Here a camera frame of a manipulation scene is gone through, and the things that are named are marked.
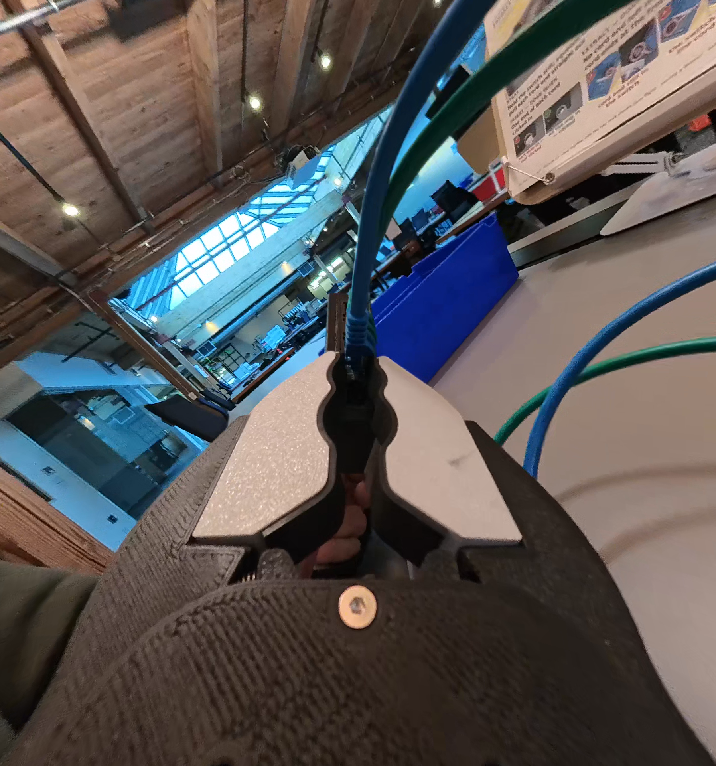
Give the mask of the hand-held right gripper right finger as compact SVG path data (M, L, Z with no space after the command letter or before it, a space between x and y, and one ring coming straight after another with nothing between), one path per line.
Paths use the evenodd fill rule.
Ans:
M372 524L412 563L523 535L460 413L388 357L372 372Z

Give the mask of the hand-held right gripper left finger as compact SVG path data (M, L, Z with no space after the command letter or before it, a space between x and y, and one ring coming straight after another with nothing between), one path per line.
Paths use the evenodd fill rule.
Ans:
M343 523L326 432L340 359L326 351L250 412L192 532L200 544L323 544Z

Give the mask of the black network switch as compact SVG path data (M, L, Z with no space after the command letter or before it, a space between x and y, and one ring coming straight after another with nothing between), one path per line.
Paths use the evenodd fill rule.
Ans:
M362 474L375 442L376 356L367 352L353 360L346 355L348 301L346 292L327 297L324 350L335 352L336 361L331 370L335 390L326 405L324 425L336 448L338 471Z

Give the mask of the person's left hand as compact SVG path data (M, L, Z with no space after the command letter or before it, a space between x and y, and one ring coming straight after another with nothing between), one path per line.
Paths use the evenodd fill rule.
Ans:
M345 512L335 536L316 552L313 579L344 578L355 573L370 534L370 493L364 474L344 474Z

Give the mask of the blue plastic bin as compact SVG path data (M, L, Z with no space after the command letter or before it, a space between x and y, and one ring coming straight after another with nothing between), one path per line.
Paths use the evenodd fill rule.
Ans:
M373 301L375 355L430 382L518 275L497 215L490 214L428 254Z

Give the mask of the white clipboard stand base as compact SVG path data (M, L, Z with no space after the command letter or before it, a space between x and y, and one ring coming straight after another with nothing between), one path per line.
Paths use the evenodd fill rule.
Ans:
M650 176L602 227L602 237L716 197L716 143Z

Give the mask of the wooden instruction clipboard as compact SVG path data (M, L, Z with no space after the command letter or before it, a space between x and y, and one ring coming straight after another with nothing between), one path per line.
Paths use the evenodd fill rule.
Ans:
M457 140L545 201L716 108L716 1L631 2L516 78Z

